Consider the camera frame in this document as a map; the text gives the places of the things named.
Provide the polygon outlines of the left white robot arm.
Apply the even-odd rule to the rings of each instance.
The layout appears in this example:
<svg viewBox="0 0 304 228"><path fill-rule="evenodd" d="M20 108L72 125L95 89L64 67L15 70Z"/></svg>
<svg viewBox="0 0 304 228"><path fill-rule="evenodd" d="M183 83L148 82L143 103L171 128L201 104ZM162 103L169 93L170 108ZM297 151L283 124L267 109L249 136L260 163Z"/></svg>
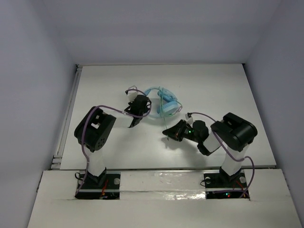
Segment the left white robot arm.
<svg viewBox="0 0 304 228"><path fill-rule="evenodd" d="M147 117L151 111L151 101L145 95L136 95L124 110L106 105L93 106L74 131L86 159L83 176L77 174L79 191L83 185L92 184L101 188L106 181L106 166L103 161L104 147L112 129L133 128Z"/></svg>

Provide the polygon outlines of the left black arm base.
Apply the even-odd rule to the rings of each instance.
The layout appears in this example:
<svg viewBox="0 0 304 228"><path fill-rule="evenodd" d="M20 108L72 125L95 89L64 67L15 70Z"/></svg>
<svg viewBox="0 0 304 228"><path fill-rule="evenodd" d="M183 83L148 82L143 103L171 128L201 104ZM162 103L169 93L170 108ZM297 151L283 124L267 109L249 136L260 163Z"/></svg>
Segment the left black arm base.
<svg viewBox="0 0 304 228"><path fill-rule="evenodd" d="M75 174L78 180L75 198L80 200L119 200L120 199L120 173L107 173L101 185L87 177L82 186L83 173Z"/></svg>

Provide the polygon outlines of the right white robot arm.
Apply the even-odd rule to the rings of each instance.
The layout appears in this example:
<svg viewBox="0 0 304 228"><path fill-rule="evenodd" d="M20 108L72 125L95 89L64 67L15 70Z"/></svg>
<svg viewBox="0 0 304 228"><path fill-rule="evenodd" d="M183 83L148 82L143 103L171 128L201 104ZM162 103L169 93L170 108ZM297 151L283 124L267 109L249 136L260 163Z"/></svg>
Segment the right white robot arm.
<svg viewBox="0 0 304 228"><path fill-rule="evenodd" d="M233 113L227 113L221 121L199 112L187 113L184 120L162 134L177 142L187 139L197 143L199 152L205 156L223 148L226 155L219 169L219 181L223 186L236 182L244 160L248 159L255 167L246 151L257 136L257 128Z"/></svg>

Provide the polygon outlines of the light blue headphones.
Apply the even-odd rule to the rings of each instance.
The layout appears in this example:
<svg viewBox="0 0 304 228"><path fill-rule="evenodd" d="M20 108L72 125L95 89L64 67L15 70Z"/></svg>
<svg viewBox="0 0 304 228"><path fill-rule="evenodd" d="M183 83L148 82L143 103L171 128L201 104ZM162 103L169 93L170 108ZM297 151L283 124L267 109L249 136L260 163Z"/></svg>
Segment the light blue headphones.
<svg viewBox="0 0 304 228"><path fill-rule="evenodd" d="M153 86L146 89L144 94L148 96L152 90L157 91L159 102L154 105L156 113L152 114L150 112L149 117L154 119L172 117L182 110L183 106L173 92L161 86Z"/></svg>

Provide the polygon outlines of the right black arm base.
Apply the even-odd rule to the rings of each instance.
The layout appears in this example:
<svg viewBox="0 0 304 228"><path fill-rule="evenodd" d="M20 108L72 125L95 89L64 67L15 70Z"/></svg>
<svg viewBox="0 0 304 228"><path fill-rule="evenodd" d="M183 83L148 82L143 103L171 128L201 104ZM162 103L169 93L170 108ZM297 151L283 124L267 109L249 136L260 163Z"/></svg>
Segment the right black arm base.
<svg viewBox="0 0 304 228"><path fill-rule="evenodd" d="M206 199L250 199L245 174L241 172L230 182L221 178L220 173L205 173L200 186L206 190Z"/></svg>

